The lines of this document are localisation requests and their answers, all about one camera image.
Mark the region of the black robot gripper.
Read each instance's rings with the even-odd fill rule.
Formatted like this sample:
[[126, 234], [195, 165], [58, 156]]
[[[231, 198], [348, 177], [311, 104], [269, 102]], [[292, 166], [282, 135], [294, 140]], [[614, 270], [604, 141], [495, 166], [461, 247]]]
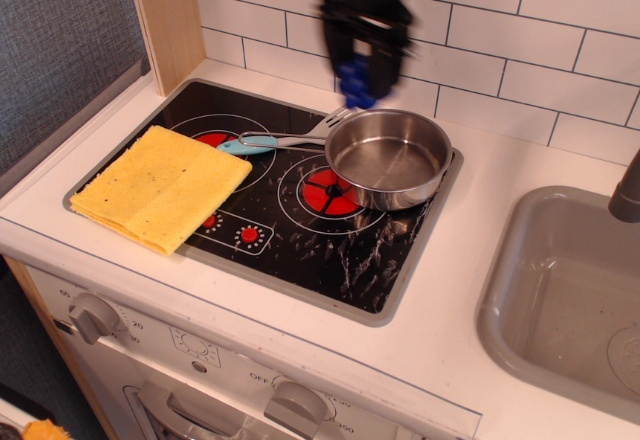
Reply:
[[324, 39], [332, 69], [342, 78], [354, 59], [356, 41], [369, 45], [368, 90], [387, 96], [398, 81], [410, 48], [413, 17], [401, 0], [322, 0]]

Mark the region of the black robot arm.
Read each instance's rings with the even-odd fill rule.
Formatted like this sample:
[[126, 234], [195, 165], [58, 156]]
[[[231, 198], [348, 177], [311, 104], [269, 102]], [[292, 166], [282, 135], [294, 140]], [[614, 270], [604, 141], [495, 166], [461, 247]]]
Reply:
[[323, 35], [349, 108], [369, 109], [398, 81], [413, 17], [401, 0], [322, 0]]

